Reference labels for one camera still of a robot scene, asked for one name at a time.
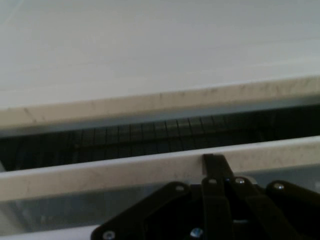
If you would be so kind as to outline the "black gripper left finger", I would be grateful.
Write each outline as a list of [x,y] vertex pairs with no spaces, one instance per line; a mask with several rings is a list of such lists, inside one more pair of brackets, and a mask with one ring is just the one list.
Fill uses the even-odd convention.
[[97,227],[92,240],[227,240],[229,203],[224,183],[229,165],[205,154],[200,184],[173,181]]

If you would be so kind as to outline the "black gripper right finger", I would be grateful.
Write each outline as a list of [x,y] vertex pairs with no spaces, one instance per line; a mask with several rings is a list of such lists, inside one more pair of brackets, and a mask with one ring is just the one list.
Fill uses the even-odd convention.
[[234,176],[226,158],[218,168],[233,209],[255,222],[269,240],[318,240],[320,195],[296,184],[275,180],[266,188]]

